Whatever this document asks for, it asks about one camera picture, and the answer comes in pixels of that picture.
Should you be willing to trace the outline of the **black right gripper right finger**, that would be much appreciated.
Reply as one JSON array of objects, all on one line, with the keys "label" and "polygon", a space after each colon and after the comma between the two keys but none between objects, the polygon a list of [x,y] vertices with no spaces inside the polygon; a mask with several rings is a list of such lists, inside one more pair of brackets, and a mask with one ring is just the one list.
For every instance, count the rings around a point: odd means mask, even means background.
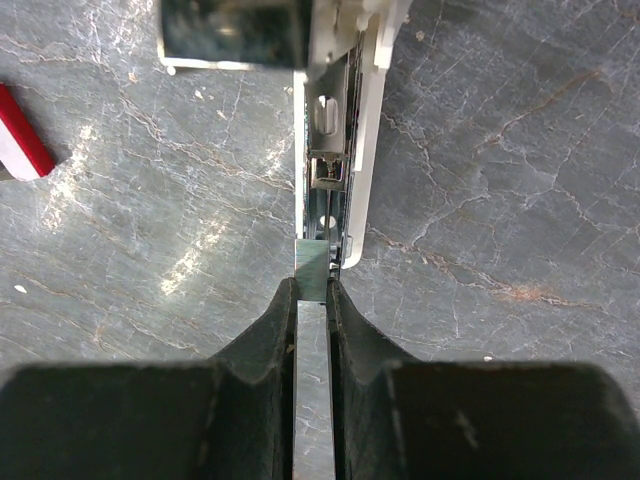
[{"label": "black right gripper right finger", "polygon": [[597,365],[417,359],[327,287],[339,479],[635,479],[639,423]]}]

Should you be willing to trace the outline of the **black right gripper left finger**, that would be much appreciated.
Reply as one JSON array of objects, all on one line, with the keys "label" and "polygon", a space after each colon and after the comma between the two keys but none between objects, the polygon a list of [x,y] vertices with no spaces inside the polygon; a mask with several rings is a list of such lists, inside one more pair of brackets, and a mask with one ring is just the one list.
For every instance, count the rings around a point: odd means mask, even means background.
[{"label": "black right gripper left finger", "polygon": [[204,360],[34,363],[1,377],[5,479],[288,479],[298,288]]}]

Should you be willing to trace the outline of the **silver staple strip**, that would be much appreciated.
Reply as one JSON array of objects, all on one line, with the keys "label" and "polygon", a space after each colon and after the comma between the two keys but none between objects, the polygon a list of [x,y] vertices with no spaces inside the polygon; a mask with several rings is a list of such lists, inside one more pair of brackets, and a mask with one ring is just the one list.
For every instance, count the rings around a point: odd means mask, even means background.
[{"label": "silver staple strip", "polygon": [[330,267],[330,243],[326,240],[295,241],[295,273],[302,301],[324,303]]}]

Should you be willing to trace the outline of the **red white staple box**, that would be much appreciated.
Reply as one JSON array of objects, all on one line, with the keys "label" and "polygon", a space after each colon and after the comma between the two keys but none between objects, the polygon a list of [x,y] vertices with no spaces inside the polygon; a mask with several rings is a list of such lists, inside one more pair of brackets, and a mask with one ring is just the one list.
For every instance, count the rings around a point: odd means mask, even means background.
[{"label": "red white staple box", "polygon": [[49,175],[55,161],[14,99],[1,84],[1,180],[33,181]]}]

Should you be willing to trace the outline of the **white rectangular case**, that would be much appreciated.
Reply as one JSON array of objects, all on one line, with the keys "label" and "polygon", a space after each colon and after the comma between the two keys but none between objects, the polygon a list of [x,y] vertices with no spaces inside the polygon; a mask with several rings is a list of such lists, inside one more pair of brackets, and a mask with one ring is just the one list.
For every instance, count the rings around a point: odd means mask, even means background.
[{"label": "white rectangular case", "polygon": [[162,1],[170,69],[294,75],[295,231],[328,245],[328,269],[364,243],[386,75],[406,1]]}]

